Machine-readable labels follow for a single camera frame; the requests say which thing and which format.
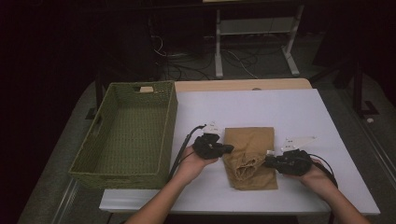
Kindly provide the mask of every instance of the woven basket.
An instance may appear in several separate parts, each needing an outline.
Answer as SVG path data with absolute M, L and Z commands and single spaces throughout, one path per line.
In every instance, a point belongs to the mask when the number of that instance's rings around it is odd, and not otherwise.
M 176 115 L 174 82 L 110 84 L 69 174 L 95 189 L 162 188 Z

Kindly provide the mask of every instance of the person's left hand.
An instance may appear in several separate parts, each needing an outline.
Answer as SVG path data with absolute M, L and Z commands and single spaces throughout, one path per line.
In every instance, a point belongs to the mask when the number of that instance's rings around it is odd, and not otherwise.
M 195 179 L 202 170 L 211 163 L 218 161 L 219 158 L 212 160 L 204 160 L 200 158 L 192 149 L 191 146 L 184 149 L 183 155 L 180 159 L 180 165 L 173 179 L 181 181 L 183 185 L 188 185 Z

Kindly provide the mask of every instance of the hand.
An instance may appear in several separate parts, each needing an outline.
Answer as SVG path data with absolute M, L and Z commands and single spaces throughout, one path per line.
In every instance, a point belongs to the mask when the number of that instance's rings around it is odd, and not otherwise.
M 337 187 L 332 183 L 329 177 L 321 171 L 317 166 L 312 165 L 311 169 L 302 176 L 296 175 L 284 175 L 286 177 L 290 177 L 293 179 L 300 180 L 300 182 L 306 187 L 312 189 L 316 194 L 318 194 L 322 198 L 326 198 L 329 194 L 332 193 L 333 190 L 337 190 Z
M 211 163 L 218 161 L 219 158 L 204 160 L 195 154 L 192 147 L 186 147 L 181 156 L 181 163 L 178 166 L 177 172 L 172 179 L 181 181 L 183 185 L 188 185 L 195 179 L 202 170 Z

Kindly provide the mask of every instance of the white tabletop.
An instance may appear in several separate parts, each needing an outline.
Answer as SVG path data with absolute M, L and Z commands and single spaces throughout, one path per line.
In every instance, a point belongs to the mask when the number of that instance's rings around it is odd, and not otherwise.
M 379 214 L 317 90 L 192 91 L 177 94 L 178 110 L 173 160 L 186 135 L 196 126 L 215 121 L 220 128 L 274 127 L 276 154 L 287 137 L 316 136 L 301 149 L 325 159 L 339 189 L 365 215 Z M 222 160 L 207 166 L 182 192 L 173 213 L 301 215 L 330 211 L 329 206 L 300 182 L 277 174 L 278 189 L 241 191 L 230 186 Z M 100 209 L 138 210 L 158 190 L 106 189 Z

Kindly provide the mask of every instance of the forearm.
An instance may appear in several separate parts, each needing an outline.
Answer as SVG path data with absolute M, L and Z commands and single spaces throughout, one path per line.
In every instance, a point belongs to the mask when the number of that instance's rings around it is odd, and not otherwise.
M 155 195 L 146 205 L 144 205 L 137 213 L 131 216 L 125 224 L 147 223 L 156 224 L 163 223 L 180 195 L 186 184 L 176 178 L 166 184 L 157 195 Z
M 333 189 L 320 196 L 329 204 L 340 224 L 370 223 L 338 189 Z

